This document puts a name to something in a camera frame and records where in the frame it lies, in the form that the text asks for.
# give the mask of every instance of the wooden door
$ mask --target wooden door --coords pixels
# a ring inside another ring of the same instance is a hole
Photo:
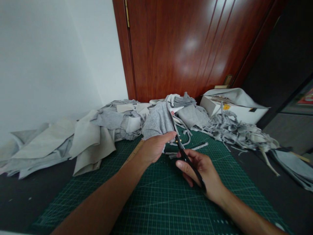
[[[137,100],[194,98],[236,75],[271,0],[127,0]]]

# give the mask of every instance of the table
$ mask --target table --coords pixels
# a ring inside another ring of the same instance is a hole
[[[284,170],[269,158],[281,174],[276,177],[266,166],[260,152],[249,151],[232,155],[266,196],[274,209],[295,234],[312,234],[313,194],[298,186]],[[27,233],[58,192],[72,177],[76,160],[66,161],[39,170],[23,180],[17,176],[0,176],[0,230]]]

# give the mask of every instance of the white box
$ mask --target white box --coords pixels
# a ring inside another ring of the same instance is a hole
[[[221,113],[221,103],[211,100],[211,96],[203,96],[200,106],[206,109],[210,117]],[[223,110],[234,112],[238,122],[256,124],[268,111],[268,108],[249,108],[228,103],[224,104]]]

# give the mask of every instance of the scissors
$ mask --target scissors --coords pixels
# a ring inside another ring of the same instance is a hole
[[[187,162],[189,164],[189,166],[191,166],[191,168],[193,169],[193,171],[196,173],[196,176],[198,177],[199,181],[200,181],[200,184],[201,184],[201,190],[206,193],[206,186],[205,186],[205,183],[204,183],[204,180],[202,178],[202,176],[200,175],[199,171],[193,166],[192,162],[190,161],[189,157],[187,156],[187,154],[185,153],[184,151],[184,147],[183,147],[183,144],[181,142],[181,140],[179,139],[178,137],[178,130],[177,130],[177,127],[175,125],[175,122],[174,122],[174,119],[173,119],[173,116],[170,112],[170,117],[171,117],[171,121],[172,121],[172,124],[174,126],[174,130],[176,131],[176,136],[175,136],[175,141],[177,143],[177,146],[179,148],[179,151],[180,151],[180,154],[182,156],[182,159]]]

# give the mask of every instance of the green cutting mat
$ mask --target green cutting mat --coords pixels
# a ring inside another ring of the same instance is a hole
[[[223,143],[200,132],[192,133],[191,142],[186,148],[208,142],[208,146],[198,151],[211,157],[225,186],[261,216],[274,224],[279,223],[291,233]],[[73,177],[33,223],[32,229],[49,233],[56,228],[85,198],[119,170],[140,139],[115,143],[116,152],[102,160],[99,170]],[[181,139],[184,143],[187,136],[181,135]],[[177,147],[167,145],[165,151],[176,152]],[[175,160],[163,154],[142,176],[112,233],[235,235],[241,234],[241,231],[199,188],[190,188],[175,167]]]

